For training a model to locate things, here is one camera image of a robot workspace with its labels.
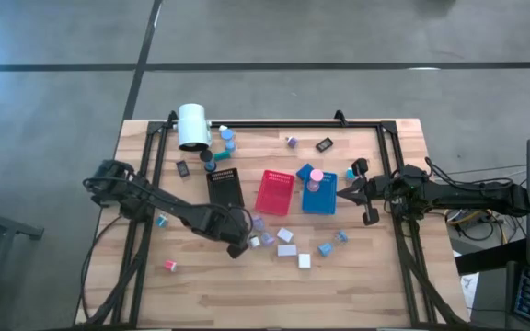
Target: pink object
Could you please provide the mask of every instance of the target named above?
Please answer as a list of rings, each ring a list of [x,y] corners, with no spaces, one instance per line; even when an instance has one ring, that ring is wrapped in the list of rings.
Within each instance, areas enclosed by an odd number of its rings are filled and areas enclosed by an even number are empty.
[[[320,188],[320,181],[324,178],[324,173],[321,170],[314,169],[310,171],[310,180],[308,180],[308,190],[310,192],[316,192]]]
[[[322,172],[322,170],[314,169],[310,171],[310,179],[319,182],[320,180],[322,180],[322,178],[324,178],[324,173]]]
[[[165,261],[165,269],[174,272],[177,267],[177,262],[174,261]]]
[[[285,216],[290,210],[294,194],[294,175],[265,170],[259,187],[255,209]]]

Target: black clamp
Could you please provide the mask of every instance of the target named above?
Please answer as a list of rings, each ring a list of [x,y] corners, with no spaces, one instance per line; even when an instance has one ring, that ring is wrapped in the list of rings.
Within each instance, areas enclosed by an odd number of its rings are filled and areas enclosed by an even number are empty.
[[[335,112],[334,119],[340,120],[340,126],[342,126],[343,128],[349,126],[349,122],[347,121],[347,119],[345,119],[345,114],[342,113],[342,110],[337,110],[337,112]]]

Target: black tray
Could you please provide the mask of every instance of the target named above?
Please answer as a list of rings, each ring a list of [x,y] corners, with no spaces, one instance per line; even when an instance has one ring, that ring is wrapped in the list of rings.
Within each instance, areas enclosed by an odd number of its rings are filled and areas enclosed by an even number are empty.
[[[245,207],[236,168],[206,174],[206,179],[211,203]]]

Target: pink bottle cap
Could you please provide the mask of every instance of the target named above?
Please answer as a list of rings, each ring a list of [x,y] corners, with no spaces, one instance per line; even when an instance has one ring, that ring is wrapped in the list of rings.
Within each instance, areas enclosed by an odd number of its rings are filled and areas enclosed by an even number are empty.
[[[322,180],[323,177],[324,177],[324,174],[322,173],[321,170],[314,169],[314,170],[310,171],[310,179],[312,179],[314,181],[320,181],[320,180]]]

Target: wooden table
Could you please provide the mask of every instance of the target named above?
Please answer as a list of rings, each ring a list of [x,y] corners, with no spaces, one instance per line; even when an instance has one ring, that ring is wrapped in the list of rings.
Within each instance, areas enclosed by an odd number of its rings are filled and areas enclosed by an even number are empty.
[[[138,168],[146,132],[146,120],[127,120],[115,158]],[[419,120],[397,120],[405,163],[427,168],[427,148]],[[224,150],[217,130],[213,151]],[[284,138],[296,137],[296,149]],[[315,144],[330,137],[334,145],[323,154]],[[305,163],[334,172],[338,189],[348,184],[345,170],[358,157],[369,160],[368,177],[381,175],[382,164],[374,130],[369,129],[241,129],[236,130],[237,150],[232,159],[218,163],[218,169],[236,167],[247,208],[254,214],[263,170],[294,174]],[[392,150],[391,164],[396,164]],[[154,155],[149,166],[153,174]],[[180,178],[175,163],[185,160],[190,176]],[[191,203],[208,201],[203,164],[197,153],[178,149],[177,133],[170,131],[161,177],[165,189]],[[374,327],[407,326],[409,315],[403,292],[398,252],[391,217],[380,210],[378,224],[364,227],[363,207],[337,199],[335,215],[304,214],[301,209],[303,184],[296,179],[290,213],[285,217],[261,214],[276,234],[280,227],[294,233],[299,253],[310,253],[311,269],[299,269],[297,257],[277,257],[276,245],[248,250],[231,259],[226,244],[205,240],[169,216],[168,228],[152,233],[144,280],[139,327]],[[113,220],[117,209],[102,212],[99,229]],[[93,254],[86,279],[86,296],[92,311],[107,297],[117,280],[127,220],[119,221],[100,241]],[[321,257],[317,246],[344,230],[349,243],[329,257]],[[421,241],[429,278],[455,312],[467,319],[459,276],[443,218],[427,215],[421,221]],[[178,262],[177,272],[163,268],[164,262]],[[424,320],[420,287],[415,286],[417,305]],[[122,316],[130,305],[124,304]],[[83,312],[77,321],[83,320]]]

